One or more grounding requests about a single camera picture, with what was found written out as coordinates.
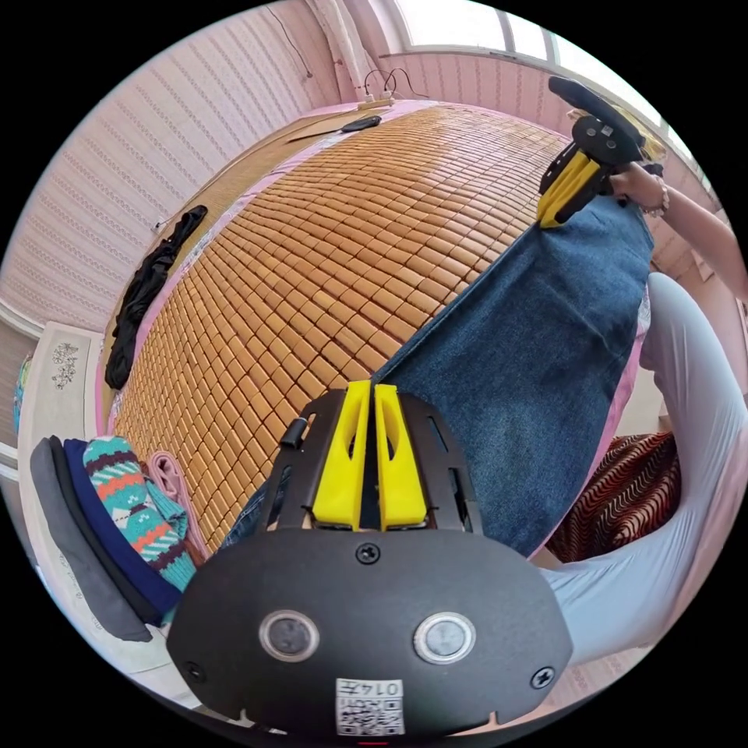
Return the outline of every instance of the window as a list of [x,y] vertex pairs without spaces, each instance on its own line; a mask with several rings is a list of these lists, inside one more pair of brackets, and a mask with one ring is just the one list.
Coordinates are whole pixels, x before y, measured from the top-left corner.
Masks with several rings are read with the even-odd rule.
[[662,117],[659,112],[607,65],[603,65],[596,57],[558,35],[556,35],[556,43],[559,50],[559,65],[562,68],[575,72],[579,76],[584,76],[615,94],[631,106],[634,112],[639,112],[657,127],[662,124]]
[[414,47],[483,47],[504,50],[494,8],[471,0],[396,0]]
[[509,26],[512,30],[515,52],[547,60],[548,53],[545,50],[543,29],[537,23],[514,16],[512,13],[507,13],[506,17],[509,19]]
[[680,137],[676,134],[676,131],[668,126],[668,139],[670,142],[675,146],[676,150],[680,153],[681,156],[685,157],[688,161],[693,161],[693,155],[692,153],[686,148],[686,144],[680,139]]

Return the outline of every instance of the striped blanket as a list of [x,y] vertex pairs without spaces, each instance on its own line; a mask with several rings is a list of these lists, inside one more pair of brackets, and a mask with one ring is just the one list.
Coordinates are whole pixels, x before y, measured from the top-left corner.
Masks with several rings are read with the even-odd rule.
[[672,433],[617,437],[546,547],[563,563],[600,556],[662,527],[679,500]]

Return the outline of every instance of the cable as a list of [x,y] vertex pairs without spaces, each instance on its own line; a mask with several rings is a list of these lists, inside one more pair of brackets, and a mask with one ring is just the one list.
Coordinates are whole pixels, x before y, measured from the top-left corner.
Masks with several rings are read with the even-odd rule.
[[288,39],[288,43],[294,48],[296,54],[298,55],[298,58],[302,61],[302,65],[304,65],[304,70],[306,71],[306,77],[313,78],[314,75],[312,74],[312,71],[309,70],[309,68],[306,66],[306,62],[304,62],[302,53],[298,50],[296,45],[291,41],[291,37],[288,36],[288,32],[286,31],[286,27],[283,25],[283,21],[281,21],[281,19],[275,15],[275,13],[273,12],[273,9],[269,5],[267,6],[267,12],[280,24],[280,28],[283,29],[283,33],[286,35],[286,38]]
[[384,77],[384,76],[385,76],[385,72],[386,72],[386,71],[384,71],[384,70],[380,70],[379,68],[374,68],[374,69],[372,69],[372,70],[369,70],[369,72],[367,72],[367,73],[366,73],[366,77],[364,78],[364,93],[365,93],[365,94],[368,94],[368,93],[369,93],[369,83],[368,83],[368,81],[369,81],[369,76],[372,76],[372,75],[374,75],[374,73],[375,73],[375,72],[379,73],[379,74],[380,74],[380,75],[382,76],[382,78],[383,78],[383,80],[384,80],[384,90],[387,90],[387,81],[388,81],[388,80],[389,80],[390,78],[389,78],[389,77],[387,77],[387,78],[385,78],[385,77]]
[[391,70],[390,74],[389,74],[389,75],[388,75],[388,77],[387,77],[387,80],[386,80],[386,81],[385,81],[385,83],[384,83],[384,87],[385,87],[385,88],[387,88],[387,84],[388,84],[388,82],[390,81],[390,78],[394,78],[394,80],[395,80],[395,87],[393,88],[393,92],[397,90],[397,77],[395,77],[395,73],[396,73],[396,72],[397,72],[398,70],[399,70],[399,71],[400,71],[400,72],[401,72],[401,73],[402,73],[402,74],[403,74],[403,75],[405,76],[405,80],[407,80],[407,82],[408,82],[408,88],[409,88],[409,89],[410,89],[410,90],[411,90],[411,91],[412,91],[412,92],[413,92],[413,93],[414,93],[414,94],[415,94],[416,96],[420,96],[420,97],[422,97],[422,98],[424,98],[424,99],[428,99],[428,98],[429,98],[428,94],[426,94],[426,93],[424,93],[424,94],[423,94],[423,93],[419,93],[419,92],[418,92],[417,90],[415,90],[415,88],[413,88],[413,85],[412,85],[412,83],[411,83],[411,77],[410,77],[410,76],[408,75],[408,71],[407,71],[407,70],[404,70],[403,68],[392,68],[392,70]]

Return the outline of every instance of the navy blue fabric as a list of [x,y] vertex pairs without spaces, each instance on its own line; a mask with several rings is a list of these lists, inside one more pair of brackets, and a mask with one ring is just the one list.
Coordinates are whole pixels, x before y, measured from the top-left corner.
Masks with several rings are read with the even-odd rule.
[[88,442],[66,439],[63,446],[72,484],[91,530],[133,587],[161,614],[159,618],[147,620],[146,623],[160,625],[163,616],[177,605],[182,593],[148,566],[109,516],[83,464],[83,453]]
[[[529,228],[372,378],[435,406],[462,445],[485,534],[537,551],[584,487],[637,334],[652,237],[599,197]],[[264,486],[224,546],[250,534]]]

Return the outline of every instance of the qr code label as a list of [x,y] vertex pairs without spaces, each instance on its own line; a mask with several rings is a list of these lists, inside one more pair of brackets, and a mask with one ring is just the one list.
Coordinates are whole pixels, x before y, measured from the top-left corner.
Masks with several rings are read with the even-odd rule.
[[338,735],[405,734],[401,680],[338,678],[335,694]]

